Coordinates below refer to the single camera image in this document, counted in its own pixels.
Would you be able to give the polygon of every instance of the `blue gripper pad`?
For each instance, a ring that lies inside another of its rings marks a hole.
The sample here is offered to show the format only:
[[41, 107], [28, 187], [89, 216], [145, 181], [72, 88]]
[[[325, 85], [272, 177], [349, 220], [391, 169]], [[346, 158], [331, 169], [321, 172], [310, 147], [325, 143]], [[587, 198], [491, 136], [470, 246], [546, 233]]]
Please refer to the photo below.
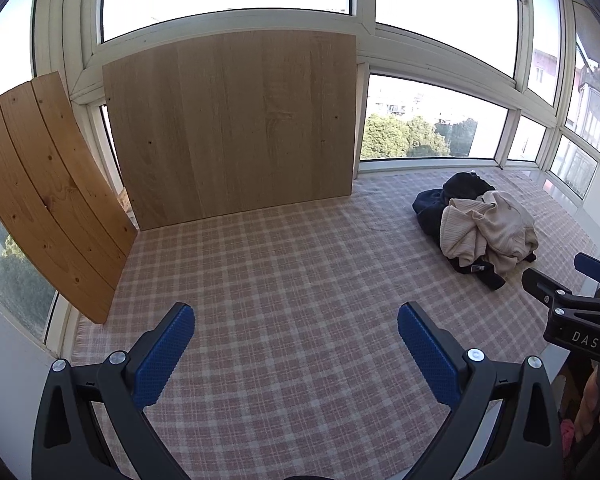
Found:
[[458, 370], [409, 303], [398, 311], [398, 332], [436, 400], [454, 409], [462, 395]]
[[600, 283], [600, 260], [585, 253], [578, 253], [573, 259], [573, 266], [578, 272]]
[[139, 364], [134, 377], [133, 402], [138, 410], [158, 401], [173, 369], [193, 337], [196, 319], [193, 309], [183, 304], [180, 311]]

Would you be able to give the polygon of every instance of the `plaid tablecloth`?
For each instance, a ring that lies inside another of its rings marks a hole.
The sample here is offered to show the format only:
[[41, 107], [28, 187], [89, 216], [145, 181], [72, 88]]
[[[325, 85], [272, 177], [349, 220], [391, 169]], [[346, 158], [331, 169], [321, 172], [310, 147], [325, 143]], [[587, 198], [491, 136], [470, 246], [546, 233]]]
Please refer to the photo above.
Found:
[[[493, 359], [545, 346], [544, 306], [520, 285], [530, 264], [490, 292], [420, 231], [414, 197], [454, 173], [364, 176], [350, 198], [142, 232], [109, 320], [80, 322], [72, 362], [128, 349], [185, 301], [195, 336], [145, 413], [192, 478], [388, 478], [413, 465], [446, 415], [398, 336], [401, 304], [418, 301]], [[578, 290], [573, 255], [592, 251], [579, 225], [523, 173], [480, 174], [536, 218], [532, 265]], [[133, 475], [106, 421], [104, 433]]]

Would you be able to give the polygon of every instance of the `light wooden panel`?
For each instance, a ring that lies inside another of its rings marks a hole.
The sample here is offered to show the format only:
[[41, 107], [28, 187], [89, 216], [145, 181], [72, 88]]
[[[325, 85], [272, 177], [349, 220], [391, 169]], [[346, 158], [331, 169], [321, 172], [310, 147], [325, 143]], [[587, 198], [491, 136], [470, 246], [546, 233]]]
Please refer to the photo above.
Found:
[[1, 95], [0, 108], [18, 158], [46, 209], [91, 267], [115, 288], [126, 256], [71, 178], [42, 120], [31, 84]]
[[71, 168], [75, 186], [120, 251], [128, 256], [136, 228], [126, 214], [120, 214], [118, 200], [107, 181], [97, 178], [100, 170], [82, 140], [58, 72], [37, 77], [31, 83], [42, 118], [62, 161]]
[[87, 263], [46, 209], [20, 163], [1, 110], [0, 220], [71, 304], [94, 322], [107, 319], [114, 289]]
[[104, 82], [141, 229], [351, 193], [353, 36], [193, 38], [106, 65]]
[[0, 96], [0, 220], [71, 304], [105, 322], [137, 232], [98, 170], [57, 73]]

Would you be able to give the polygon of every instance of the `human hand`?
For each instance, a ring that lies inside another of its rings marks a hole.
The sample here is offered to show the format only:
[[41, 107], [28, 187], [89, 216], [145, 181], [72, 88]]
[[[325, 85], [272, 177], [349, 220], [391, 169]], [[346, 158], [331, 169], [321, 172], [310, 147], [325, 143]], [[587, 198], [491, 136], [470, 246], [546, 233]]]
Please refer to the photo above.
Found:
[[590, 375], [587, 384], [584, 387], [582, 393], [582, 400], [580, 401], [580, 409], [576, 415], [574, 422], [576, 442], [581, 441], [585, 435], [588, 435], [593, 429], [594, 417], [593, 411], [596, 409], [598, 403], [598, 385], [596, 384], [596, 378], [598, 376], [598, 367], [593, 370]]

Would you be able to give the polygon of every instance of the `pile of clothes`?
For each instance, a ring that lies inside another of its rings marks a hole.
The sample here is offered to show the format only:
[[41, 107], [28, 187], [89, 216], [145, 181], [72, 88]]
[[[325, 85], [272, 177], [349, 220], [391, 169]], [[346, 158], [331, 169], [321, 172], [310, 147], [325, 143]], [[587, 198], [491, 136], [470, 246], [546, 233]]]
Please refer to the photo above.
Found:
[[474, 172], [456, 173], [442, 189], [419, 193], [413, 210], [452, 267], [475, 274], [491, 290], [504, 285], [502, 275], [517, 263], [536, 259], [533, 217]]

